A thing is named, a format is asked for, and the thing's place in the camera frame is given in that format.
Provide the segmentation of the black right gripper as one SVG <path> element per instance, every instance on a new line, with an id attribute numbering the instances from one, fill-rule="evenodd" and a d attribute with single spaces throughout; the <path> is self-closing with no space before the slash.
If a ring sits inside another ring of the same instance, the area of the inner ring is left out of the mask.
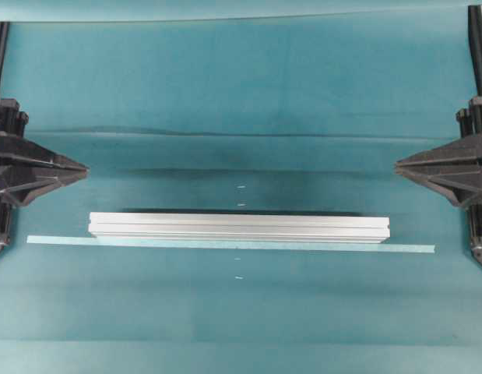
<path id="1" fill-rule="evenodd" d="M 408 167 L 426 167 L 423 172 Z M 395 173 L 443 195 L 454 206 L 468 206 L 482 198 L 482 133 L 466 136 L 397 161 Z"/>

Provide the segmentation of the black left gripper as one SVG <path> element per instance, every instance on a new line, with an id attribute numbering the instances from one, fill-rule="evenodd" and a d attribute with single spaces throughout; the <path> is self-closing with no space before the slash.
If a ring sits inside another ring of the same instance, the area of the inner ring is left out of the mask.
<path id="1" fill-rule="evenodd" d="M 88 171 L 69 157 L 0 132 L 0 196 L 13 206 L 27 206 L 42 195 L 83 180 Z"/>

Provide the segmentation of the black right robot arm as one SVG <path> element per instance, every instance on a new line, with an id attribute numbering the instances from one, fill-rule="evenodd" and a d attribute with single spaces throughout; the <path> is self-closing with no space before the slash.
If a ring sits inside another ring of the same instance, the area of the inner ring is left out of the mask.
<path id="1" fill-rule="evenodd" d="M 461 136 L 395 163 L 395 172 L 467 212 L 471 249 L 482 250 L 482 97 L 456 113 Z"/>

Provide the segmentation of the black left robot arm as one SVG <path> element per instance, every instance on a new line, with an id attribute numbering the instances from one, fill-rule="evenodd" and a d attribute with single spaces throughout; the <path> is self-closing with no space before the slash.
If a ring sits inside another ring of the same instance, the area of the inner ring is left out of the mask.
<path id="1" fill-rule="evenodd" d="M 84 179 L 89 168 L 24 137 L 29 121 L 14 99 L 0 99 L 0 252 L 10 243 L 12 211 Z"/>

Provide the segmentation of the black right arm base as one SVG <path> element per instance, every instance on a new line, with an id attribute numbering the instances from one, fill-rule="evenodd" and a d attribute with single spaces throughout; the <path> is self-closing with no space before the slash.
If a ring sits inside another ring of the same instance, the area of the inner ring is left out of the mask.
<path id="1" fill-rule="evenodd" d="M 482 237 L 471 238 L 471 252 L 473 258 L 482 266 Z"/>

